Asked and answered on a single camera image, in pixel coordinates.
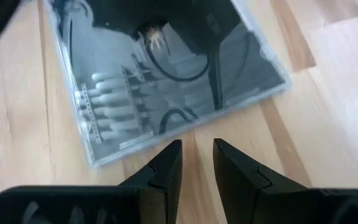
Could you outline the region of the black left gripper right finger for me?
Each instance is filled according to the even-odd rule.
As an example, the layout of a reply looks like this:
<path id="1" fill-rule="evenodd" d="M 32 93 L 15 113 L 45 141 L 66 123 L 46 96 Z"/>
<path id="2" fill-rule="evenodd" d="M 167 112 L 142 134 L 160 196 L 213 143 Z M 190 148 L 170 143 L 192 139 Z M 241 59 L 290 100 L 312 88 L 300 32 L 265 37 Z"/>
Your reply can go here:
<path id="1" fill-rule="evenodd" d="M 213 161 L 228 224 L 358 224 L 358 189 L 305 187 L 219 138 Z"/>

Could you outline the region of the clear jewel case black tray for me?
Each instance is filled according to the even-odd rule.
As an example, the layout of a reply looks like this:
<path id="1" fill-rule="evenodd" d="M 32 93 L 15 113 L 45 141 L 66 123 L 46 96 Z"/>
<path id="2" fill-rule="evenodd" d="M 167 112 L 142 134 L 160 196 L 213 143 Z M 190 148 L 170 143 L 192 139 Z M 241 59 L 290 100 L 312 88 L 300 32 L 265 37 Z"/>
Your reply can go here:
<path id="1" fill-rule="evenodd" d="M 290 86 L 243 0 L 44 0 L 44 5 L 91 166 Z"/>

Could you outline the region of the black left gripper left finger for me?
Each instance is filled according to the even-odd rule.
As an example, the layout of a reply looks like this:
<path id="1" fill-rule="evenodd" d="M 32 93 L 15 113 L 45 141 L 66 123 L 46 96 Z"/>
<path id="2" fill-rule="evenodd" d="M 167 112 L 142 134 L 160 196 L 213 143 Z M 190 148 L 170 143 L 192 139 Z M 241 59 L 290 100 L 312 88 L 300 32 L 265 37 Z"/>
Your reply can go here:
<path id="1" fill-rule="evenodd" d="M 182 142 L 118 185 L 22 185 L 0 192 L 0 224 L 175 224 Z"/>

